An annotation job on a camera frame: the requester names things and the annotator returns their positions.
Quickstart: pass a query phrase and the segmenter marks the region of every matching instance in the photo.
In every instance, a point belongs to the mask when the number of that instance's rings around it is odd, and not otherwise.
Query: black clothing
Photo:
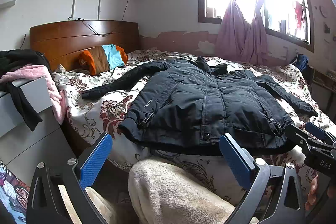
[[[53,79],[50,64],[42,53],[29,48],[24,50],[0,51],[0,77],[15,67],[23,67],[27,64],[46,66]]]
[[[42,53],[32,49],[0,51],[0,77],[17,67],[23,67],[27,64],[46,66],[53,78],[50,64]],[[0,84],[0,90],[10,93],[17,111],[21,114],[29,129],[34,131],[37,124],[42,122],[42,119],[28,102],[21,88],[9,82]]]
[[[254,155],[285,153],[295,146],[284,135],[293,121],[275,97],[296,112],[318,115],[269,75],[256,77],[249,70],[228,73],[225,64],[209,67],[200,57],[196,62],[180,59],[140,65],[113,83],[84,91],[82,98],[127,89],[145,75],[152,76],[119,128],[129,140],[158,150],[221,155],[219,137],[230,133]]]
[[[43,120],[28,102],[22,89],[14,86],[11,82],[1,84],[0,89],[10,93],[16,110],[21,114],[29,129],[34,131],[37,124]]]

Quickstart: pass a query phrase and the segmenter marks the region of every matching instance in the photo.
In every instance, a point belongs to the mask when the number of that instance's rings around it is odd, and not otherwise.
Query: floral bedspread
[[[59,66],[54,73],[55,82],[57,87],[65,92],[67,118],[73,129],[90,144],[93,144],[103,132],[111,134],[113,148],[108,159],[123,170],[129,170],[139,160],[150,156],[159,156],[192,173],[208,189],[224,200],[233,205],[239,203],[245,191],[236,182],[223,157],[182,155],[151,150],[132,143],[118,130],[118,124],[125,118],[127,109],[147,83],[147,77],[141,78],[129,92],[117,90],[107,93],[97,101],[82,100],[80,94],[83,90],[111,83],[121,77],[126,71],[145,62],[163,59],[197,59],[196,56],[191,54],[160,52],[157,50],[134,51],[128,57],[129,61],[125,67],[101,73],[99,76],[91,76],[81,72],[66,72],[62,66]],[[278,100],[279,104],[289,113],[296,126],[303,129],[305,123],[310,121],[336,135],[336,126],[320,111],[318,104],[311,98],[301,72],[294,65],[260,68],[250,64],[233,63],[216,57],[204,57],[204,59],[210,66],[226,63],[229,72],[248,69],[256,76],[269,74],[287,92],[309,103],[319,114],[318,117],[303,116],[300,113],[295,113],[293,108],[284,100]],[[317,172],[303,163],[305,156],[298,146],[288,153],[268,156],[264,157],[264,159],[273,165],[284,165],[289,161],[294,163],[301,178],[303,196],[306,198],[310,182]]]

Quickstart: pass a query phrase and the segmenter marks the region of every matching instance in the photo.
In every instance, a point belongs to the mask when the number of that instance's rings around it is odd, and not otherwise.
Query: gray drawer
[[[31,185],[39,162],[45,162],[49,166],[60,166],[74,157],[75,155],[59,128],[16,157],[7,164],[7,167],[20,180]]]
[[[33,132],[22,122],[0,138],[0,159],[8,164],[20,153],[59,128],[51,107],[39,113],[43,119]]]
[[[34,81],[21,86],[21,89],[26,96],[31,106],[36,112],[41,112],[48,107],[51,107],[51,100],[48,93],[45,77],[41,77]],[[0,97],[0,137],[23,122],[23,118],[16,110],[11,95],[6,94]]]

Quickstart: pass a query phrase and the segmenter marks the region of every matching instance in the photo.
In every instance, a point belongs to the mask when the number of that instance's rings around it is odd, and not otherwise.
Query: pink fleece blanket
[[[27,65],[16,71],[11,71],[3,75],[0,83],[14,81],[16,79],[29,79],[35,80],[40,77],[45,77],[47,82],[50,99],[52,102],[52,110],[55,118],[59,124],[63,123],[66,113],[65,98],[63,91],[58,92],[55,82],[52,80],[51,75],[46,66],[43,65]]]

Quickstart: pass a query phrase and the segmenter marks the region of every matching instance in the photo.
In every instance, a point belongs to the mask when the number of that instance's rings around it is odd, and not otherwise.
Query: blue clamp pad
[[[313,136],[315,136],[319,140],[325,141],[327,135],[326,135],[326,132],[323,129],[317,127],[316,125],[314,125],[311,122],[307,122],[306,125],[305,125],[305,128],[310,134],[312,134]]]
[[[250,190],[255,168],[251,161],[252,156],[246,150],[244,152],[230,134],[220,137],[219,148],[239,185]]]
[[[86,187],[92,186],[92,184],[95,182],[95,179],[105,160],[107,159],[111,149],[112,137],[111,135],[106,134],[97,144],[95,149],[92,151],[80,169],[79,184],[83,190],[85,190]]]

